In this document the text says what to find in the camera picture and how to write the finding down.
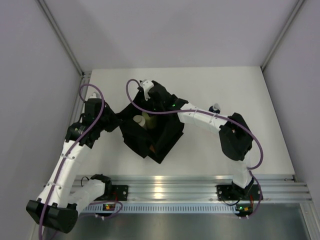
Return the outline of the yellow pump lotion bottle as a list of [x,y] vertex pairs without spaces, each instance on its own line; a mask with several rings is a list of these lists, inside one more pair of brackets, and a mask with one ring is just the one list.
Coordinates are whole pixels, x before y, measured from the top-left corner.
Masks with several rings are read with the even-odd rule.
[[145,119],[145,125],[148,130],[152,130],[157,125],[157,117],[155,115],[150,115],[147,112],[142,112],[142,116]]

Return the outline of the black canvas bag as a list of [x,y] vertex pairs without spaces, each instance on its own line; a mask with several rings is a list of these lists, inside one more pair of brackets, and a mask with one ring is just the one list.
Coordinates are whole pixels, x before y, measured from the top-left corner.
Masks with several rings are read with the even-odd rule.
[[[140,108],[139,110],[131,103],[117,113],[120,119],[120,130],[124,143],[136,154],[142,158],[150,157],[156,163],[160,164],[179,138],[183,135],[184,124],[180,122],[176,113],[172,114],[151,114],[147,110],[147,101],[141,92],[138,92],[133,102]],[[177,97],[177,109],[186,104],[187,101]],[[136,122],[133,117],[142,115],[142,112],[149,111],[149,115],[157,117],[156,127],[154,129],[144,129]]]

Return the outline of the orange pump bottle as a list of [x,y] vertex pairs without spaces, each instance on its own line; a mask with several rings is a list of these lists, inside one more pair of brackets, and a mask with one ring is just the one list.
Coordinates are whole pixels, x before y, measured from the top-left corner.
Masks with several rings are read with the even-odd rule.
[[212,112],[212,113],[220,114],[221,113],[221,108],[220,108],[218,103],[215,103],[214,105],[209,107],[208,111]]

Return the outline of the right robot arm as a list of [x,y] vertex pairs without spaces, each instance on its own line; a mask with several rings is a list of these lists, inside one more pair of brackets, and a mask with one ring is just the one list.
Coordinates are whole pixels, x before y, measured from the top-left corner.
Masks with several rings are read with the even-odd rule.
[[203,110],[170,94],[155,81],[145,80],[140,86],[152,113],[176,115],[183,124],[192,124],[219,136],[223,154],[232,161],[230,195],[240,200],[246,198],[254,184],[252,170],[260,167],[264,152],[242,115],[235,112],[224,116],[216,108]]

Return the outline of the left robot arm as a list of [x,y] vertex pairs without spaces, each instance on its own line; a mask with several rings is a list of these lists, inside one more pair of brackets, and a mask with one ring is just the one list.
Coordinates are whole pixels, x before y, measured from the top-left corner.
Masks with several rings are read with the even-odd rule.
[[79,214],[93,201],[115,200],[112,180],[103,174],[93,175],[88,182],[71,192],[81,165],[101,132],[112,132],[119,120],[109,105],[100,98],[90,98],[84,113],[67,130],[57,165],[37,199],[29,200],[26,211],[40,226],[69,233]]

